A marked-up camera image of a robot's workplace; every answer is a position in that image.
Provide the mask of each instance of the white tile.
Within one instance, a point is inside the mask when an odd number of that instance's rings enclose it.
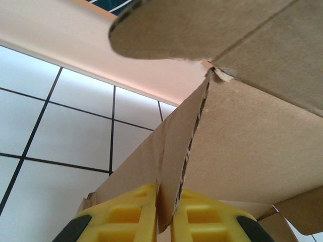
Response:
[[[63,69],[50,100],[112,117],[113,85]]]
[[[176,109],[176,107],[163,102],[159,102],[159,103],[160,103],[160,109],[162,110],[161,113],[163,115],[163,119],[165,120]]]
[[[109,119],[49,104],[27,156],[108,170],[110,141]]]
[[[287,222],[299,242],[315,242],[315,240],[313,239],[313,237],[311,235],[302,235],[300,232],[298,232],[298,230],[289,221],[287,221]]]
[[[19,159],[0,156],[0,199],[4,197]]]
[[[46,99],[59,69],[0,46],[0,87]]]
[[[0,217],[0,241],[52,241],[107,174],[25,161]]]
[[[0,90],[0,152],[22,155],[43,101]]]
[[[323,232],[313,234],[313,236],[314,236],[316,242],[323,242]]]
[[[115,118],[150,129],[161,123],[156,100],[122,88],[116,88]]]
[[[112,162],[113,171],[116,170],[150,134],[150,130],[115,122]]]

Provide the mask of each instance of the cardboard flap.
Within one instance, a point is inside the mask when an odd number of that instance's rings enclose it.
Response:
[[[273,214],[259,223],[272,236],[275,242],[298,242],[287,221],[279,213]]]
[[[323,185],[323,119],[238,81],[210,82],[185,186],[275,204]]]
[[[323,187],[277,203],[275,207],[301,234],[323,231]]]
[[[95,191],[97,203],[105,202],[147,183],[159,181],[165,138],[170,118],[166,119]]]
[[[111,26],[110,43],[131,58],[215,57],[291,2],[136,1]]]
[[[171,223],[179,201],[192,138],[198,126],[201,106],[206,98],[210,78],[211,76],[207,76],[170,116],[157,200],[160,232],[163,232]]]
[[[147,183],[158,182],[156,206],[159,232],[166,229],[172,221],[179,199],[188,147],[194,128],[197,127],[208,84],[209,78],[206,78],[95,191],[96,203],[105,202]],[[92,205],[84,200],[80,209]]]

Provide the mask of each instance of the cardboard box lid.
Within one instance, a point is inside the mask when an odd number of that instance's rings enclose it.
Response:
[[[134,7],[112,25],[115,51],[213,56],[242,82],[219,84],[209,72],[96,191],[97,202],[157,181],[161,231],[183,186],[256,217],[276,204],[299,231],[322,231],[321,1],[154,0]]]
[[[323,185],[322,118],[241,82],[218,82],[209,72],[97,189],[96,202],[157,181],[163,231],[176,211],[184,176],[187,188],[229,201],[256,218],[272,204]],[[321,193],[310,197],[316,201]],[[312,233],[304,218],[322,214],[321,206],[296,215],[295,206],[288,203],[279,206],[282,214],[294,213],[299,222],[291,223]],[[315,232],[323,230],[321,220],[314,222]]]
[[[295,1],[212,63],[237,79],[323,116],[323,3]]]
[[[115,52],[131,58],[212,58],[292,2],[137,1],[113,23],[110,43]]]

